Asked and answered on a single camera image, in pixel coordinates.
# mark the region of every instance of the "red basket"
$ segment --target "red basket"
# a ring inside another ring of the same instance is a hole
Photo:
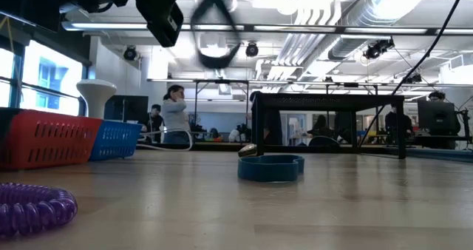
[[[86,163],[101,124],[94,118],[21,111],[13,117],[1,146],[0,169]]]

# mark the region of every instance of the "wooden floor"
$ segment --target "wooden floor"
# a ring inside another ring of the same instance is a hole
[[[1,182],[73,192],[72,223],[0,249],[452,250],[473,246],[473,165],[304,155],[297,183],[237,178],[237,154],[132,159],[19,173]]]

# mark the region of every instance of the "blue basket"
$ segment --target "blue basket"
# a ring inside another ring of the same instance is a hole
[[[135,153],[140,124],[103,121],[95,139],[90,161],[124,158]]]

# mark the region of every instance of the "purple spring toy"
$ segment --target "purple spring toy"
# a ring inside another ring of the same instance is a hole
[[[66,190],[20,183],[0,183],[0,237],[38,233],[70,222],[77,202]]]

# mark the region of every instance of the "plastic basket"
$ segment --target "plastic basket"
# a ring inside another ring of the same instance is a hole
[[[139,124],[103,121],[98,130],[90,160],[104,161],[132,156],[135,153],[140,131]]]
[[[0,109],[0,114],[8,109]],[[35,110],[12,115],[0,146],[0,169],[86,163],[102,120]]]

